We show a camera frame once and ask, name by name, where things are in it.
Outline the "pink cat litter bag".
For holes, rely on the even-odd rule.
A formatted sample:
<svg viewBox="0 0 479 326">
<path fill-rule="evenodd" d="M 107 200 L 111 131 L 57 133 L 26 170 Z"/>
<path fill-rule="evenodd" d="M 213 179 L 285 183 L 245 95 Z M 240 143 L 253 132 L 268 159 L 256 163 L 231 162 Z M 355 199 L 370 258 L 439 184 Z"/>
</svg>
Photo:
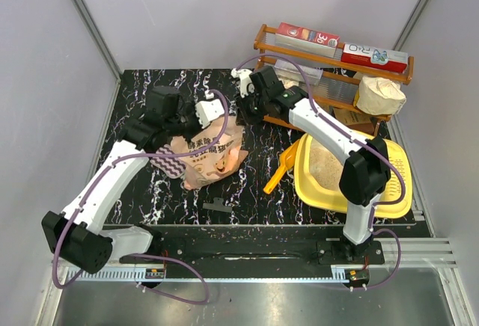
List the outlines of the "pink cat litter bag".
<svg viewBox="0 0 479 326">
<path fill-rule="evenodd" d="M 223 117 L 215 120 L 190 142 L 183 137 L 173 138 L 172 152 L 182 154 L 208 145 L 221 131 L 223 122 Z M 199 189 L 236 173 L 248 155 L 242 148 L 243 132 L 244 127 L 236 124 L 236 117 L 230 116 L 218 143 L 200 154 L 181 157 L 181 162 L 186 166 L 184 188 Z"/>
</svg>

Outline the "yellow plastic litter scoop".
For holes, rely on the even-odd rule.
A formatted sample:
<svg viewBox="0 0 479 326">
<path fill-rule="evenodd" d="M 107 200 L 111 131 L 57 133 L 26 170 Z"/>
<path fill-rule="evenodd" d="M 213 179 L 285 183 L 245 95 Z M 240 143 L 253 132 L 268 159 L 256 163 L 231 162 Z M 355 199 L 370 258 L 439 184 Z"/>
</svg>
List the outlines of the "yellow plastic litter scoop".
<svg viewBox="0 0 479 326">
<path fill-rule="evenodd" d="M 291 144 L 280 156 L 279 165 L 273 176 L 263 188 L 266 194 L 271 194 L 274 188 L 279 184 L 283 176 L 293 168 L 296 160 L 296 153 L 299 146 L 299 140 Z"/>
</svg>

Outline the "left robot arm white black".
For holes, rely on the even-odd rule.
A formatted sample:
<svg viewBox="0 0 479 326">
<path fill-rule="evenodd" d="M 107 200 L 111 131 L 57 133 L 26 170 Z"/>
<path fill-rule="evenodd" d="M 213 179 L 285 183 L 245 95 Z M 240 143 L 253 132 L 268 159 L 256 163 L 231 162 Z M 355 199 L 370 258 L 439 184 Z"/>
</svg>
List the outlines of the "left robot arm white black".
<svg viewBox="0 0 479 326">
<path fill-rule="evenodd" d="M 191 140 L 224 114 L 224 101 L 210 94 L 182 102 L 173 87 L 155 87 L 146 105 L 124 125 L 118 141 L 92 180 L 62 212 L 47 212 L 41 226 L 55 260 L 95 274 L 111 260 L 136 253 L 145 262 L 162 254 L 158 233 L 146 226 L 106 231 L 110 210 L 133 177 L 173 137 Z"/>
</svg>

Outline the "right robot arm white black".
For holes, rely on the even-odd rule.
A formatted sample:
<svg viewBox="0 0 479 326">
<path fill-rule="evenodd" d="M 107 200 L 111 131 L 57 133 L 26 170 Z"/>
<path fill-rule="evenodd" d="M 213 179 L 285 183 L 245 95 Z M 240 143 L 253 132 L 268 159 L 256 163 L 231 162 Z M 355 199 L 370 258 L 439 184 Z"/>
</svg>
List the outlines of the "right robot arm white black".
<svg viewBox="0 0 479 326">
<path fill-rule="evenodd" d="M 347 262 L 359 262 L 373 241 L 373 205 L 391 178 L 386 143 L 347 128 L 301 87 L 286 88 L 271 66 L 233 69 L 231 76 L 237 81 L 235 100 L 242 124 L 259 123 L 266 115 L 278 118 L 309 134 L 340 162 L 339 189 L 347 199 L 347 217 L 336 250 Z"/>
</svg>

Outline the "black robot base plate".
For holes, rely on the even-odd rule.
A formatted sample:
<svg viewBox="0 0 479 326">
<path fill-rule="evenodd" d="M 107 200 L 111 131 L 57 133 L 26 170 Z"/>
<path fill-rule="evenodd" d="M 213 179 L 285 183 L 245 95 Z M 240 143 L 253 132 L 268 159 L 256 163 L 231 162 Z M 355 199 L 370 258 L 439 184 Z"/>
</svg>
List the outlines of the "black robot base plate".
<svg viewBox="0 0 479 326">
<path fill-rule="evenodd" d="M 313 261 L 321 265 L 383 265 L 382 246 L 371 242 L 361 254 L 347 256 L 341 250 L 338 240 L 292 239 L 210 239 L 210 238 L 163 238 L 153 246 L 151 253 L 161 256 L 178 256 L 184 260 L 196 261 L 206 258 L 283 258 Z"/>
</svg>

